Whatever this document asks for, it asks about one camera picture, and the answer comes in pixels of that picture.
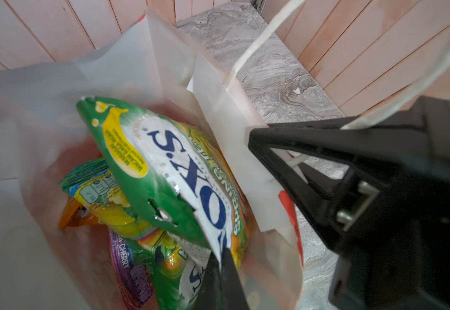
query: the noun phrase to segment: paper bag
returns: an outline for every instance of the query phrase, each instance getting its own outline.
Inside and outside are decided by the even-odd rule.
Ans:
[[[282,204],[282,188],[249,152],[249,130],[266,124],[237,80],[223,88],[225,74],[204,47],[150,10],[116,43],[77,60],[0,72],[0,180],[7,180],[0,181],[0,264],[7,264],[0,293],[13,296],[0,308],[123,308],[105,227],[57,229],[67,200],[58,182],[98,154],[75,109],[83,95],[139,104],[208,133],[258,224],[242,270],[250,307],[295,307],[303,275],[294,206]],[[14,188],[10,199],[3,184]],[[5,249],[8,234],[14,251]]]

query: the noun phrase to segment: marble surface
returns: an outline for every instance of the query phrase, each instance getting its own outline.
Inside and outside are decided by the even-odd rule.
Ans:
[[[198,39],[230,70],[266,25],[249,2],[236,0],[179,21],[176,27]],[[275,34],[253,54],[237,78],[267,123],[342,116]],[[307,163],[333,179],[340,179],[345,171],[342,164],[315,157]],[[303,296],[297,309],[335,309],[327,296],[337,255],[327,250],[306,219],[297,213],[305,264]]]

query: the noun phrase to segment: wooden wall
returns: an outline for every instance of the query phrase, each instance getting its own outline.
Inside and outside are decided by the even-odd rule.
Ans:
[[[67,61],[115,41],[146,7],[170,23],[230,0],[0,0],[0,70]]]
[[[269,22],[288,0],[265,0]],[[417,80],[450,41],[450,0],[307,0],[277,30],[345,115]],[[426,95],[450,99],[450,69]]]

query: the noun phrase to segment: snack package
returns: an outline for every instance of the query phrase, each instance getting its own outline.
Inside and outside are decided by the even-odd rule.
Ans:
[[[133,211],[103,158],[75,167],[60,187],[120,236],[139,239],[156,230]]]
[[[219,261],[223,247],[230,248],[239,269],[252,223],[249,206],[202,132],[116,99],[83,98],[77,110],[135,214],[180,243],[211,249]]]
[[[75,198],[70,197],[65,205],[63,214],[61,215],[58,227],[65,229],[67,226],[92,226],[99,225],[99,219],[94,214],[90,213],[80,202]]]
[[[192,307],[204,269],[168,233],[157,229],[133,240],[122,239],[112,231],[110,243],[115,272],[129,310],[138,309],[146,302],[153,307],[154,293],[160,310]]]

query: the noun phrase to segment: white rope handle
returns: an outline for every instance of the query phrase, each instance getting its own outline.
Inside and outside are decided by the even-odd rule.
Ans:
[[[414,96],[417,96],[426,90],[427,87],[437,80],[437,78],[449,67],[450,43],[427,74],[411,84],[411,86],[404,90],[401,94],[397,95],[394,100],[391,100],[379,108],[375,108],[365,115],[361,115],[354,121],[342,126],[341,129],[365,129],[387,119],[389,116],[399,111],[399,109]]]
[[[272,35],[272,33],[277,30],[277,28],[284,22],[284,20],[287,19],[287,17],[290,16],[292,12],[294,12],[295,9],[297,9],[301,4],[303,4],[306,0],[290,0],[284,7],[275,15],[275,17],[272,18],[271,22],[268,24],[268,26],[263,30],[263,32],[259,35],[259,37],[254,40],[254,42],[246,49],[244,54],[237,60],[237,62],[232,67],[232,70],[228,74],[228,76],[225,78],[225,81],[223,82],[223,85],[225,86],[225,89],[228,89],[230,87],[230,84],[232,84],[233,79],[237,75],[237,72],[242,68],[242,66],[246,63],[247,59],[253,55],[254,52],[256,52],[257,49],[263,43],[268,40],[268,38]]]

